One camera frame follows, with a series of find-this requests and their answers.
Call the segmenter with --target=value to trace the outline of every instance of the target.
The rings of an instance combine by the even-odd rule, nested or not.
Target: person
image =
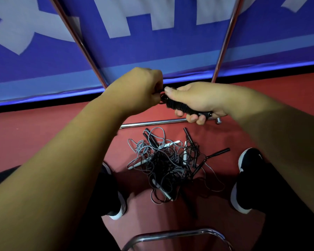
[[[161,71],[134,68],[30,160],[0,173],[0,250],[119,250],[100,216],[117,219],[126,204],[103,159],[122,122],[158,104],[162,88]],[[194,110],[230,115],[262,151],[242,153],[231,194],[238,211],[267,214],[254,249],[312,248],[314,116],[237,85],[195,82],[165,92]],[[206,121],[203,115],[186,118]]]

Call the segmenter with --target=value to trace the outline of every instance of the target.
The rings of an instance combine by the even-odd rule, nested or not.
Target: red floor
[[[314,74],[267,79],[240,83],[275,97],[289,105],[314,115]],[[0,171],[24,163],[65,126],[86,103],[47,107],[0,114]],[[164,105],[156,106],[126,122],[140,122],[174,118],[173,111]],[[146,176],[138,171],[126,170],[134,158],[127,139],[143,138],[143,127],[119,130],[105,161],[117,172],[120,189],[129,195],[129,211],[118,221],[105,217],[110,232],[122,247],[132,236],[157,231],[211,227],[222,232],[235,250],[250,250],[258,238],[264,215],[251,211],[242,215],[229,205],[229,194],[238,174],[237,159],[240,153],[255,146],[229,117],[221,125],[209,121],[205,126],[178,123],[162,126],[167,138],[184,141],[183,127],[187,127],[193,140],[200,144],[201,151],[210,154],[230,147],[231,151],[208,161],[219,178],[227,184],[222,193],[207,192],[201,182],[194,182],[186,193],[197,210],[198,219],[189,215],[182,199],[164,205],[155,205],[150,200]],[[219,188],[212,175],[208,179]],[[196,236],[169,241],[138,245],[137,250],[226,250],[220,240],[209,236]]]

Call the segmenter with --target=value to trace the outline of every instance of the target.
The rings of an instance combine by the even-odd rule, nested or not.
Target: fingernail
[[[171,92],[171,90],[172,90],[172,89],[171,89],[170,87],[168,87],[168,86],[166,86],[166,87],[164,88],[164,91],[165,91],[165,92]]]

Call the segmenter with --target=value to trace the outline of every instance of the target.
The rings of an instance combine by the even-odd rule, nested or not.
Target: metal frame
[[[212,234],[218,238],[220,238],[228,247],[230,251],[234,251],[232,245],[226,238],[218,231],[211,229],[211,228],[203,228],[198,230],[190,230],[190,231],[167,231],[167,232],[159,232],[159,233],[148,233],[148,234],[141,234],[131,238],[130,241],[126,243],[123,247],[122,251],[128,251],[131,249],[135,244],[139,242],[146,242],[146,241],[156,241],[156,240],[166,240],[166,239],[174,239],[179,237],[186,237],[186,236],[195,236],[201,234]]]
[[[65,11],[63,9],[63,7],[61,6],[60,2],[58,0],[51,0],[53,6],[55,7],[57,13],[59,14],[59,16],[61,17],[61,19],[63,20],[65,26],[67,27],[67,29],[69,30],[69,32],[71,33],[73,39],[75,40],[75,42],[77,43],[77,45],[79,46],[79,48],[83,51],[84,56],[86,57],[87,61],[90,63],[90,65],[92,66],[93,71],[95,72],[96,76],[98,77],[98,79],[100,80],[102,86],[106,89],[108,87],[108,85],[106,84],[105,80],[103,79],[100,71],[97,68],[96,63],[94,62],[94,60],[92,59],[91,55],[89,54],[87,48],[85,47],[83,41],[79,38],[79,35],[76,33],[74,27],[71,25],[67,15],[65,14]],[[213,78],[212,78],[212,83],[215,83],[216,78],[219,74],[220,71],[220,67],[222,65],[223,62],[223,58],[224,55],[226,54],[227,48],[228,48],[228,44],[231,38],[231,35],[233,33],[236,21],[237,21],[237,17],[239,15],[239,12],[242,8],[244,0],[236,0],[235,4],[234,4],[234,8],[232,11],[232,15],[230,18],[230,22],[227,28],[227,32],[224,38],[224,41],[222,43],[222,48],[220,50],[219,53],[219,57],[215,66],[215,71],[213,74]],[[180,122],[186,122],[185,118],[182,119],[171,119],[171,120],[161,120],[161,121],[148,121],[148,122],[139,122],[139,123],[130,123],[130,124],[123,124],[121,125],[121,128],[129,128],[129,127],[141,127],[141,126],[150,126],[150,125],[163,125],[163,124],[169,124],[169,123],[180,123]],[[221,123],[221,119],[220,118],[216,118],[216,124],[220,124]]]
[[[67,17],[61,3],[58,0],[50,0],[50,1],[53,4],[54,8],[56,9],[58,15],[61,17],[62,21],[64,22],[66,28],[69,30],[72,38],[77,43],[80,50],[83,52],[88,63],[91,65],[91,67],[92,67],[94,73],[96,74],[96,76],[98,77],[100,83],[106,89],[108,87],[108,85],[106,84],[106,81],[103,79],[100,71],[98,70],[96,63],[94,62],[92,56],[89,54],[86,46],[84,45],[84,42],[80,39],[78,33],[76,32],[74,27],[71,25],[71,22],[70,22],[69,18]]]

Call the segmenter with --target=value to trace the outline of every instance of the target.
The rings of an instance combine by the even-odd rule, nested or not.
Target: black pants
[[[16,169],[1,172],[0,183]],[[244,193],[253,209],[266,214],[262,234],[253,250],[314,250],[314,213],[271,164],[239,179],[237,186],[240,187],[237,191]],[[113,176],[100,173],[69,250],[100,250],[101,247],[120,250],[101,219],[118,206],[117,197]]]
[[[0,183],[18,167],[0,173]],[[76,234],[68,250],[107,250],[119,251],[116,241],[105,227],[101,216],[118,210],[117,182],[112,175],[100,173],[86,211],[79,223]]]

